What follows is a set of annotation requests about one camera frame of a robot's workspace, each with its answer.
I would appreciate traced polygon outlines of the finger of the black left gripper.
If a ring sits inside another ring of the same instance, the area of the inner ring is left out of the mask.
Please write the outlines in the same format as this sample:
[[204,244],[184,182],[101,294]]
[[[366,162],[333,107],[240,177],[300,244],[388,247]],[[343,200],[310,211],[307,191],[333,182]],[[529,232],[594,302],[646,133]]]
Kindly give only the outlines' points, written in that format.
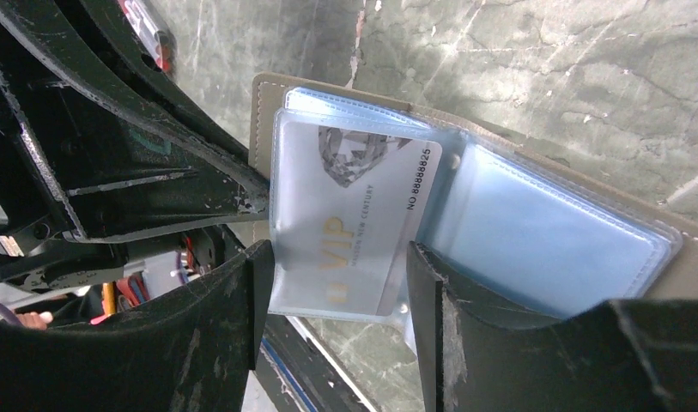
[[130,86],[206,142],[247,162],[247,148],[215,123],[172,79],[176,42],[148,1],[81,1],[100,34],[132,73]]

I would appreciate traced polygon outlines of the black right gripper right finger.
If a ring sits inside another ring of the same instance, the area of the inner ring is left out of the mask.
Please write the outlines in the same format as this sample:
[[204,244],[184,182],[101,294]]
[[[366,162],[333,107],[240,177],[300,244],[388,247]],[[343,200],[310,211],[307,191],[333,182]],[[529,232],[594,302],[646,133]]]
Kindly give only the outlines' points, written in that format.
[[428,411],[698,411],[698,300],[607,300],[559,320],[416,243],[407,270]]

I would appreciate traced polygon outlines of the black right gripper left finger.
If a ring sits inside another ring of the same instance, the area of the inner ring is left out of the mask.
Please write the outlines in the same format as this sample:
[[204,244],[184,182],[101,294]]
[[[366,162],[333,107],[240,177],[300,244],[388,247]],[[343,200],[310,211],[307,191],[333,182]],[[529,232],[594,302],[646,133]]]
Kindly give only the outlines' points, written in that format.
[[238,411],[273,286],[261,240],[99,324],[0,321],[0,411]]

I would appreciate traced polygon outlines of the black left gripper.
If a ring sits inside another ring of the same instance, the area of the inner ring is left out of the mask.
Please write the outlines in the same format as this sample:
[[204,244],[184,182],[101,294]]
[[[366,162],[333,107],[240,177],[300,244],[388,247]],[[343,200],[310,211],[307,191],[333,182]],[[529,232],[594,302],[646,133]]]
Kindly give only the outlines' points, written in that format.
[[166,74],[120,1],[0,1],[0,284],[113,281],[266,216],[246,148]]

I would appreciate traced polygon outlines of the grey card holder wallet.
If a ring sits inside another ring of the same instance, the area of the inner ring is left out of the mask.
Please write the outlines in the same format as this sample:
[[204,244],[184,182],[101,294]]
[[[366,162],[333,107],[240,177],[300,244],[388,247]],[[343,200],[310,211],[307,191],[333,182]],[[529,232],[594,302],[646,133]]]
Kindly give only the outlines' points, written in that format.
[[[526,310],[568,318],[607,299],[698,299],[698,225],[679,215],[446,112],[269,72],[252,97],[250,162],[269,180],[283,112],[435,130],[443,154],[410,242]],[[334,319],[413,323],[410,242],[393,312]]]

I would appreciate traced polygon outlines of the white VIP credit card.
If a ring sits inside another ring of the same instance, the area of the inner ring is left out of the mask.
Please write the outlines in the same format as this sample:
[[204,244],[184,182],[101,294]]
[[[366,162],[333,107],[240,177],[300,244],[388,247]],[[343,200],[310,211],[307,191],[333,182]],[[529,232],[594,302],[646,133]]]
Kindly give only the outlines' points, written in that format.
[[398,303],[443,149],[433,129],[283,112],[270,238],[274,312],[378,318]]

